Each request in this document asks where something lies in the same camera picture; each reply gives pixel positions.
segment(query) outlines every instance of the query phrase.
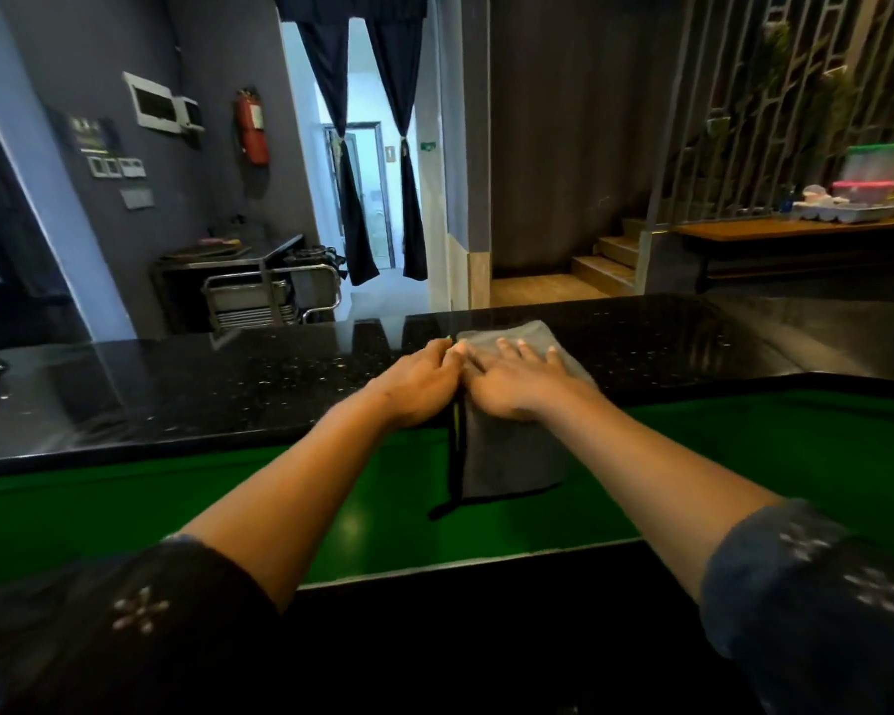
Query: sleeve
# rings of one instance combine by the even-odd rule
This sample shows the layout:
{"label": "sleeve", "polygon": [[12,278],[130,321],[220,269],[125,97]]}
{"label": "sleeve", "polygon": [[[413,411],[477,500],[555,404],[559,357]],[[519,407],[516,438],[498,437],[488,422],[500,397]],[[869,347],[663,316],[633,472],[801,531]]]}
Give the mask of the sleeve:
{"label": "sleeve", "polygon": [[766,712],[894,713],[894,556],[805,501],[765,507],[726,536],[702,620]]}
{"label": "sleeve", "polygon": [[197,540],[0,587],[0,712],[268,708],[281,618]]}

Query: gray cloth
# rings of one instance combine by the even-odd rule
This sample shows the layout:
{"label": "gray cloth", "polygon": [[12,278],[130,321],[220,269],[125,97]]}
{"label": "gray cloth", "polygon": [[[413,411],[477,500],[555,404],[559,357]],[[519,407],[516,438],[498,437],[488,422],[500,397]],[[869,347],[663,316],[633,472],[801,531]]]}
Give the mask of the gray cloth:
{"label": "gray cloth", "polygon": [[[457,338],[496,353],[497,339],[501,337],[514,345],[522,338],[541,356],[555,346],[566,371],[596,385],[542,321],[506,331],[468,331]],[[461,495],[465,500],[528,494],[549,489],[566,477],[569,453],[541,424],[491,417],[477,408],[470,394],[464,395],[464,403],[467,446]]]}

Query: door frame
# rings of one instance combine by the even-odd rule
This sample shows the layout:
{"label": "door frame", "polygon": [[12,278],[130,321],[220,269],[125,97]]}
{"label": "door frame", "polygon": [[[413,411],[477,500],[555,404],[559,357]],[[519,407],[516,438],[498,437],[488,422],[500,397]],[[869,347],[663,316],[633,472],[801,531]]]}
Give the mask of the door frame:
{"label": "door frame", "polygon": [[[338,196],[337,192],[337,171],[334,169],[334,153],[332,151],[331,146],[331,136],[335,131],[334,125],[331,123],[325,124],[322,126],[325,131],[325,150],[328,155],[328,166],[331,170],[332,174],[332,182],[334,183],[334,203],[337,205],[337,224],[338,227],[341,228],[341,238],[344,238],[344,224],[341,222],[341,199]],[[391,229],[391,205],[388,201],[388,187],[387,187],[387,158],[384,156],[384,140],[381,137],[381,123],[380,121],[375,123],[348,123],[347,127],[348,131],[374,131],[374,144],[377,148],[377,166],[378,172],[380,173],[381,180],[381,204],[384,207],[384,227],[387,230],[387,243],[388,243],[388,260],[391,261],[390,268],[397,268],[397,258],[393,254],[393,230]],[[360,159],[357,155],[357,138],[353,138],[352,140],[356,141],[354,148],[356,150],[356,161],[357,164],[355,166],[355,175],[358,177],[358,183],[360,184],[360,196],[361,196],[361,211],[364,212],[364,186],[361,183],[361,170],[360,170]]]}

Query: fire extinguisher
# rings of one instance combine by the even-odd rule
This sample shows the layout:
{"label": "fire extinguisher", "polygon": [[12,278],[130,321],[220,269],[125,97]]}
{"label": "fire extinguisher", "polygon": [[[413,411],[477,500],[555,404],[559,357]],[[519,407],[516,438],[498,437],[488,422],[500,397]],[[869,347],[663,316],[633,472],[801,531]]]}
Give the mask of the fire extinguisher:
{"label": "fire extinguisher", "polygon": [[245,157],[252,165],[267,166],[269,153],[265,142],[265,119],[257,92],[248,87],[239,90],[235,98],[235,119]]}

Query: forearm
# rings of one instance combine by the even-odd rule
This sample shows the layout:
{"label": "forearm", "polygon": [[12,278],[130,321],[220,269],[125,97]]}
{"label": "forearm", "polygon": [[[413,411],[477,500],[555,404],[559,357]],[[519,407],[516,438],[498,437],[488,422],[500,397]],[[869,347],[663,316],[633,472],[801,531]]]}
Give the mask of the forearm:
{"label": "forearm", "polygon": [[697,600],[709,557],[773,492],[633,420],[603,396],[546,396],[540,419],[596,476]]}
{"label": "forearm", "polygon": [[358,392],[182,533],[239,564],[284,609],[390,423],[381,399]]}

